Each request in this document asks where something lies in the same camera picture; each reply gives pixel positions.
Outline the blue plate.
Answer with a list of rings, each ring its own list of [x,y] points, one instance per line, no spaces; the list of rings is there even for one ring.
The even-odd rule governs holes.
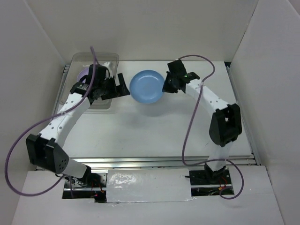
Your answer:
[[[130,81],[131,97],[142,104],[152,104],[163,96],[164,77],[154,70],[138,72]]]

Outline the purple plate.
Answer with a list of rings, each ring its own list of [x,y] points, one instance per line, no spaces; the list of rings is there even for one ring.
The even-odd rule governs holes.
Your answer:
[[[88,74],[89,74],[89,68],[87,67],[79,73],[79,75],[77,76],[77,81],[85,83]]]

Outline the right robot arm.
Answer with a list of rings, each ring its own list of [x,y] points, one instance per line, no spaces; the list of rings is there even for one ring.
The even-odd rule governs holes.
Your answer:
[[[189,133],[199,106],[210,116],[209,150],[210,155],[204,162],[204,179],[216,183],[225,173],[226,159],[229,157],[233,142],[242,133],[240,107],[222,100],[207,86],[205,81],[212,75],[201,79],[195,72],[187,72],[181,59],[168,63],[168,72],[162,88],[165,93],[183,93],[196,100],[196,105],[184,139],[181,159],[185,159],[185,149]]]

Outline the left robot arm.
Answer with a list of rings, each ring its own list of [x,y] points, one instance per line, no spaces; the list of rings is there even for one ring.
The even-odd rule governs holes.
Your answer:
[[[71,159],[63,150],[63,146],[73,126],[96,100],[108,100],[130,94],[123,75],[117,76],[119,85],[115,83],[111,62],[89,66],[88,75],[72,86],[57,117],[38,135],[30,134],[26,138],[31,164],[55,174],[71,176],[82,187],[101,182],[101,177],[92,173],[90,166]]]

